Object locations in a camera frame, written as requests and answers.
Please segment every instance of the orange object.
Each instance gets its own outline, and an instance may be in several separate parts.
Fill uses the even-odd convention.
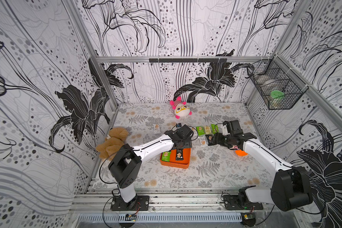
[[[244,152],[243,150],[236,150],[236,154],[238,156],[246,156],[246,155],[248,155],[248,153]]]
[[[162,154],[161,154],[160,162],[164,166],[187,169],[189,168],[189,165],[190,165],[191,148],[183,149],[182,154],[183,154],[184,160],[176,161],[176,150],[171,150],[170,161],[169,162],[161,161],[161,158],[162,158]]]

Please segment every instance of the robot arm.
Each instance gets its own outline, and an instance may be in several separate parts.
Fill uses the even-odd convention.
[[[108,168],[118,183],[120,196],[126,207],[133,208],[135,203],[137,194],[133,182],[137,178],[142,162],[165,151],[191,148],[192,135],[192,130],[183,125],[175,131],[166,131],[159,138],[140,146],[130,147],[125,144],[120,148]]]
[[[215,144],[231,148],[237,145],[254,157],[272,175],[272,188],[249,186],[239,190],[240,205],[245,202],[275,204],[280,210],[288,211],[313,202],[309,177],[304,167],[292,164],[276,156],[251,133],[243,133],[239,122],[224,121],[222,134],[213,137]]]
[[[239,190],[239,204],[270,203],[275,204],[282,211],[288,211],[312,203],[310,182],[303,167],[293,167],[285,162],[263,144],[251,133],[243,133],[239,122],[224,121],[223,134],[215,133],[215,144],[231,148],[239,148],[253,156],[264,168],[274,176],[271,189],[249,186]],[[133,208],[137,194],[133,182],[137,178],[142,162],[172,149],[191,148],[192,130],[187,125],[175,131],[166,131],[159,138],[130,147],[124,145],[110,162],[108,168],[118,183],[121,198],[127,208]]]

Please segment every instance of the black wire basket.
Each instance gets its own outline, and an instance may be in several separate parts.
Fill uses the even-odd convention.
[[[249,75],[269,110],[291,109],[304,94],[273,60],[253,64]]]

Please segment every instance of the black and white wall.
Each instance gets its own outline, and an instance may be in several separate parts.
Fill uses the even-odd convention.
[[[0,227],[62,227],[86,190],[112,117],[93,69],[62,1],[0,0]]]
[[[281,51],[342,113],[342,0],[313,0]],[[310,100],[291,110],[269,111],[257,93],[248,109],[266,146],[295,166],[304,166],[315,204],[306,211],[314,227],[342,227],[342,133]]]
[[[271,56],[299,0],[76,0],[99,56]],[[118,103],[244,102],[250,63],[123,63]]]

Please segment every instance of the table surface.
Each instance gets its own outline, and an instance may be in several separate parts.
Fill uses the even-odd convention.
[[[244,103],[191,103],[191,116],[176,119],[169,104],[166,103],[128,103],[119,106],[114,126],[125,127],[129,136],[125,143],[137,146],[160,136],[154,134],[154,124],[159,124],[161,132],[170,130],[176,123],[193,127],[239,120],[245,133],[256,135]],[[114,178],[105,162],[100,173],[104,181]],[[239,189],[256,185],[271,187],[273,177],[251,155],[237,156],[234,151],[220,145],[200,147],[199,140],[192,143],[190,165],[187,169],[163,166],[160,155],[142,163],[136,189]],[[99,179],[99,171],[93,189],[113,189]]]

